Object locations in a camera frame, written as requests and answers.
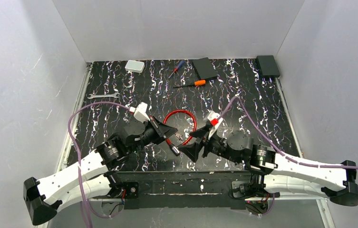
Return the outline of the silver key pair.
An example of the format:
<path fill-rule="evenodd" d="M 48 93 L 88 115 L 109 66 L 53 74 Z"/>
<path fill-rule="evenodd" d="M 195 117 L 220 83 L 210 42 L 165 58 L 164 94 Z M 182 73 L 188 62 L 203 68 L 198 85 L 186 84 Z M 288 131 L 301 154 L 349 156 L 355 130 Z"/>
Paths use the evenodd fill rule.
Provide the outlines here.
<path fill-rule="evenodd" d="M 178 140 L 183 140 L 183 136 L 179 133 L 176 133 L 175 136 L 177 137 Z"/>

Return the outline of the red cable lock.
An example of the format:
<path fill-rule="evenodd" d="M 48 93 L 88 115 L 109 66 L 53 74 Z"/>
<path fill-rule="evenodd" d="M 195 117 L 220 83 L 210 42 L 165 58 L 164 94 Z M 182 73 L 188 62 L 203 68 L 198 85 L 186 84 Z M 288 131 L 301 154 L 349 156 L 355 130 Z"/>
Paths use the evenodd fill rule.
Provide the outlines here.
<path fill-rule="evenodd" d="M 183 140 L 178 140 L 176 138 L 176 141 L 174 141 L 179 142 L 179 146 L 189 144 L 193 139 L 193 137 L 190 136 L 190 133 L 197 129 L 197 120 L 194 114 L 185 109 L 176 109 L 169 112 L 164 118 L 163 123 L 175 124 L 179 128 L 177 133 L 183 136 Z M 170 138 L 166 139 L 166 143 L 173 154 L 179 156 L 180 151 L 174 142 L 170 141 Z"/>

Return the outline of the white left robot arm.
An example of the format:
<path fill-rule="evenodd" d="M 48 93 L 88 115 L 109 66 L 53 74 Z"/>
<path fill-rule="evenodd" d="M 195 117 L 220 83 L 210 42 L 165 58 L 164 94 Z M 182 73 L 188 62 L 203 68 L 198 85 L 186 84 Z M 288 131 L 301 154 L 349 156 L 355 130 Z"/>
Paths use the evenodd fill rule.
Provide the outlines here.
<path fill-rule="evenodd" d="M 123 185 L 110 172 L 125 163 L 132 152 L 160 144 L 177 131 L 152 116 L 144 122 L 132 120 L 81 161 L 45 178 L 27 178 L 23 199 L 32 225 L 50 221 L 83 199 L 117 193 Z"/>

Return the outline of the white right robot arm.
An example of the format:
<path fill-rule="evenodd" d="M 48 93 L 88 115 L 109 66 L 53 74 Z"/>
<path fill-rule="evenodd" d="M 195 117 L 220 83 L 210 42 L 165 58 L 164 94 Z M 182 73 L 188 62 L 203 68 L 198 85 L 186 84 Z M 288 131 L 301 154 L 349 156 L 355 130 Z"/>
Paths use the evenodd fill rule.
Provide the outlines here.
<path fill-rule="evenodd" d="M 178 149 L 191 161 L 213 153 L 241 164 L 251 174 L 249 182 L 231 190 L 230 196 L 235 199 L 289 192 L 320 196 L 342 206 L 358 205 L 357 171 L 345 168 L 354 165 L 351 161 L 334 165 L 281 155 L 271 147 L 255 144 L 241 131 L 220 137 L 209 124 L 190 135 L 195 141 Z"/>

